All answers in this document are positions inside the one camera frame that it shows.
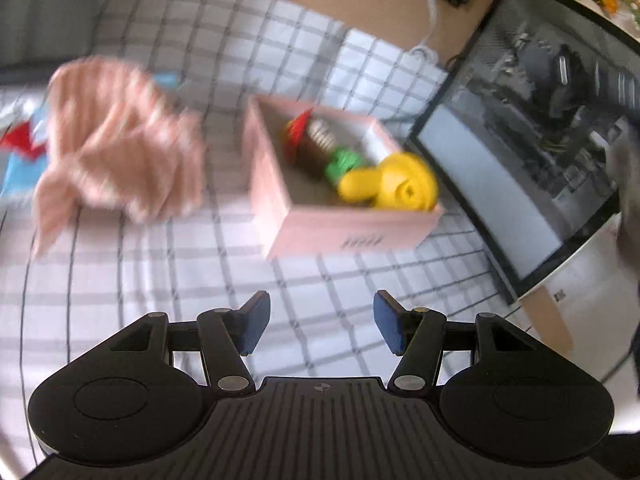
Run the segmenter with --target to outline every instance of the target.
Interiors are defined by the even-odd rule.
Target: checkered tablecloth
[[[373,322],[380,288],[454,320],[482,311],[530,328],[502,302],[482,240],[445,192],[448,212],[416,250],[266,261],[252,224],[236,126],[247,96],[277,93],[384,120],[418,113],[443,79],[398,48],[284,0],[102,0],[94,52],[177,70],[179,100],[205,115],[206,206],[140,227],[82,209],[43,258],[29,261],[30,212],[0,212],[0,460],[23,475],[43,459],[28,430],[35,387],[147,312],[193,320],[271,295],[271,321],[246,362],[266,375],[391,375],[398,358]],[[3,89],[15,100],[24,89]],[[402,137],[410,123],[394,123]],[[197,355],[175,363],[204,383]],[[440,382],[467,366],[444,357]]]

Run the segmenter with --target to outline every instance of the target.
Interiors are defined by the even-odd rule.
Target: white plug
[[[436,22],[438,19],[438,13],[436,9],[436,0],[427,0],[429,6],[429,31],[425,38],[418,44],[418,46],[412,48],[409,54],[412,56],[420,57],[423,61],[435,65],[438,62],[438,53],[431,47],[427,46],[433,31],[436,28]]]

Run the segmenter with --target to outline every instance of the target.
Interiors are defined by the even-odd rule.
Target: cardboard box
[[[401,151],[380,123],[310,103],[252,96],[242,131],[242,163],[265,256],[388,251],[413,248],[436,227],[444,210],[383,211],[344,205],[326,181],[287,164],[280,137],[287,122],[309,108],[327,120],[338,143],[373,164]]]

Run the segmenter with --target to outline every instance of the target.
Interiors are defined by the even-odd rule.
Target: yellow toy
[[[392,153],[376,168],[345,174],[338,194],[346,202],[372,201],[378,209],[431,211],[438,201],[438,183],[429,168],[413,153]]]

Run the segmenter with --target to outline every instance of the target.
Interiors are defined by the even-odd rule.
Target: pink cloth
[[[34,256],[53,245],[78,203],[124,209],[134,222],[202,205],[200,116],[172,113],[138,67],[100,57],[68,63],[51,78],[47,105],[50,163],[33,197]]]

